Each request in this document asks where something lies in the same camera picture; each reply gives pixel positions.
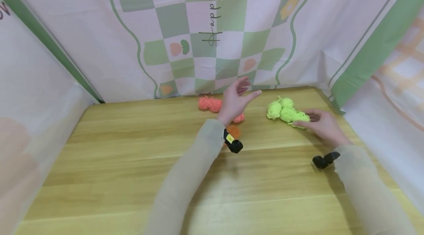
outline wooden table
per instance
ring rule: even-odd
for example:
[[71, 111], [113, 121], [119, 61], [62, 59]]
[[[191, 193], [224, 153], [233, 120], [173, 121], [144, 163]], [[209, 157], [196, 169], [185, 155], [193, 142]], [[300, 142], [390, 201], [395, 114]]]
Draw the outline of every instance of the wooden table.
[[[313, 88], [269, 90], [251, 102], [239, 126], [245, 148], [239, 154], [223, 149], [190, 205], [182, 234], [364, 234], [334, 170], [318, 171], [311, 163], [321, 154], [321, 141], [265, 117], [278, 95], [292, 98], [298, 109], [331, 109]], [[171, 166], [204, 121], [216, 117], [198, 110], [197, 102], [190, 97], [90, 107], [17, 234], [137, 234]], [[361, 145], [343, 117], [338, 121]], [[424, 218], [377, 167], [424, 234]]]

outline beige sheer sleeve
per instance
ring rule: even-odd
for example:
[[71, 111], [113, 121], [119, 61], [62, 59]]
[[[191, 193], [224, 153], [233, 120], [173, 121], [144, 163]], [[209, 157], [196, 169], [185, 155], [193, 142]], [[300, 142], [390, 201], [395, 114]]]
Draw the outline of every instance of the beige sheer sleeve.
[[407, 215], [377, 174], [366, 151], [340, 146], [335, 171], [343, 182], [363, 227], [369, 235], [416, 234]]
[[194, 144], [171, 168], [153, 203], [146, 235], [180, 234], [187, 207], [218, 157], [224, 144], [225, 126], [207, 120]]

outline yarn ball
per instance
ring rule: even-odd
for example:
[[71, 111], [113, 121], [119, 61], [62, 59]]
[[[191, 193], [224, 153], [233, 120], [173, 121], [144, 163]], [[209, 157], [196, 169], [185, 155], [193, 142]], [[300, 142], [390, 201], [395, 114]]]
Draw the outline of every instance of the yarn ball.
[[279, 99], [281, 106], [284, 107], [293, 107], [294, 102], [290, 98], [280, 98]]
[[240, 139], [241, 132], [240, 132], [238, 126], [232, 126], [231, 125], [231, 126], [227, 126], [226, 129], [227, 129], [228, 134], [232, 135], [232, 137], [234, 139]]
[[309, 122], [310, 120], [311, 119], [310, 119], [309, 115], [307, 115], [306, 113], [297, 112], [296, 115], [293, 116], [292, 122], [289, 123], [289, 125], [292, 126], [292, 127], [298, 127], [298, 126], [293, 125], [293, 122], [296, 122], [296, 121]]
[[284, 107], [281, 109], [280, 118], [281, 120], [290, 123], [293, 121], [293, 117], [297, 115], [296, 109], [293, 107]]
[[209, 109], [213, 113], [219, 112], [222, 107], [222, 100], [214, 99], [213, 97], [208, 98], [207, 96], [199, 98], [199, 108], [202, 110]]
[[266, 117], [269, 120], [275, 120], [276, 118], [280, 117], [281, 112], [281, 104], [279, 101], [274, 101], [268, 105], [268, 112], [266, 114]]
[[233, 120], [233, 123], [235, 123], [235, 124], [237, 124], [237, 123], [240, 123], [241, 121], [243, 121], [244, 120], [244, 114], [243, 113], [241, 113], [241, 115], [239, 115], [238, 117], [236, 117], [234, 120]]

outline wrist band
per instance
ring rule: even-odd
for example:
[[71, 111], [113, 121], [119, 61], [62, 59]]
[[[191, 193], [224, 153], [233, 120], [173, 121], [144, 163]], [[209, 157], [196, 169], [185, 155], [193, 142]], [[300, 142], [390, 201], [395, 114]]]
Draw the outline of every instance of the wrist band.
[[224, 140], [232, 153], [239, 153], [243, 148], [243, 144], [239, 140], [234, 139], [234, 137], [227, 132], [227, 129], [224, 129]]
[[318, 169], [325, 169], [328, 165], [332, 164], [335, 159], [340, 157], [340, 153], [338, 152], [330, 152], [329, 154], [325, 155], [324, 157], [321, 156], [315, 156], [312, 159], [312, 162], [315, 164], [315, 166]]

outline left hand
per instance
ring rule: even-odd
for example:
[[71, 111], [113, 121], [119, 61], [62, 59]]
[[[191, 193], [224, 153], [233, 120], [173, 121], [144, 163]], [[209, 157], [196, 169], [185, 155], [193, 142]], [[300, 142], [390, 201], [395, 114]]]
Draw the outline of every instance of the left hand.
[[224, 91], [222, 107], [217, 118], [224, 126], [228, 126], [231, 121], [243, 113], [248, 103], [262, 93], [261, 90], [257, 90], [247, 96], [243, 96], [248, 86], [250, 86], [250, 82], [246, 76], [236, 80]]

